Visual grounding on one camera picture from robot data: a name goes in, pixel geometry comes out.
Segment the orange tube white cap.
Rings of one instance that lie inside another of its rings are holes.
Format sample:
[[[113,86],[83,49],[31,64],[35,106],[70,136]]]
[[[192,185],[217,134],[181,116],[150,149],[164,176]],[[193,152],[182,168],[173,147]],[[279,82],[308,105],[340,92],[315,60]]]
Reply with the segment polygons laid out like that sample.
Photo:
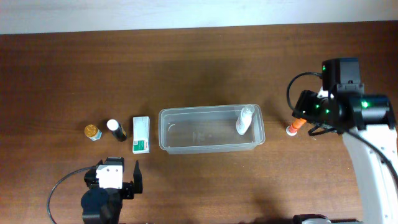
[[[295,136],[298,130],[307,122],[306,119],[298,118],[293,121],[291,125],[286,128],[286,133],[289,136]]]

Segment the small jar gold lid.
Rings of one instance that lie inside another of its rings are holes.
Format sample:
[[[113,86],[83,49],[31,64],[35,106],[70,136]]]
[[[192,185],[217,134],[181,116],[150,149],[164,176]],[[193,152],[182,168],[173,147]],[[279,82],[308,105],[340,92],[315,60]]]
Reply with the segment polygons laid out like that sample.
[[[93,124],[89,124],[84,128],[84,134],[92,141],[97,141],[101,138],[102,132]]]

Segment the black bottle white cap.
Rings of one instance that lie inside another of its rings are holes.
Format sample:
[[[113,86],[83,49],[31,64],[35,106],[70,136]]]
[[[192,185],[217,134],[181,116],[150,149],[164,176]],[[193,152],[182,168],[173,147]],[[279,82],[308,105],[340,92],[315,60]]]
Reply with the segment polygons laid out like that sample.
[[[127,139],[127,135],[121,124],[115,119],[109,119],[106,123],[112,135],[119,141],[123,142]]]

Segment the white squeeze bottle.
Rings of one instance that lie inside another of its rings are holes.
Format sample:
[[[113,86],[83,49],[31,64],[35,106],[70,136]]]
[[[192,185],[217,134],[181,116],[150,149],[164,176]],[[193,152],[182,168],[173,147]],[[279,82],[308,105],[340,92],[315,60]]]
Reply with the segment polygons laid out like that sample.
[[[236,130],[239,135],[244,135],[252,122],[252,116],[255,112],[253,105],[246,105],[240,112],[236,122]]]

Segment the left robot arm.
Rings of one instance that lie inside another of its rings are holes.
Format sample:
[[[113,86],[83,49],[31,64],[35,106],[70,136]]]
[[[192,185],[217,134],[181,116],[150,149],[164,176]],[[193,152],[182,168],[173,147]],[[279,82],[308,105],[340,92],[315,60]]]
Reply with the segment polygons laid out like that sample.
[[[142,173],[136,161],[133,180],[123,181],[124,158],[107,157],[84,176],[88,191],[81,198],[85,224],[118,224],[124,200],[143,193]]]

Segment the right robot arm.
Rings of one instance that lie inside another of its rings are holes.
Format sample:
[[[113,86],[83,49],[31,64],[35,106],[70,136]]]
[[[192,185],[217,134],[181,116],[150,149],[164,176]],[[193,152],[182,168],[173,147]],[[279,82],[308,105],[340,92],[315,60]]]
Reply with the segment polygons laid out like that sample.
[[[319,92],[304,90],[292,115],[311,136],[339,134],[361,196],[363,223],[397,223],[397,122],[386,95],[367,94],[356,58],[333,58],[316,73]]]

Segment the clear plastic container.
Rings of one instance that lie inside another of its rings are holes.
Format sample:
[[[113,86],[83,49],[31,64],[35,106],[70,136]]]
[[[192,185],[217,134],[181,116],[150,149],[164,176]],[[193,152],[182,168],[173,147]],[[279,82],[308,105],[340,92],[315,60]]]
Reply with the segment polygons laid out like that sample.
[[[244,105],[169,108],[159,113],[159,146],[169,154],[248,151],[266,140],[262,111],[249,104],[252,120],[240,135],[236,129]]]

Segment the white green medicine box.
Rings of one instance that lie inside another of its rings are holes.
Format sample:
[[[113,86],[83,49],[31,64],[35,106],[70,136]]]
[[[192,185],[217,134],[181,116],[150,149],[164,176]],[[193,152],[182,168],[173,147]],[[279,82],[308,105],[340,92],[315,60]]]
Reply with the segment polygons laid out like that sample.
[[[133,117],[134,154],[150,153],[150,118],[148,116]]]

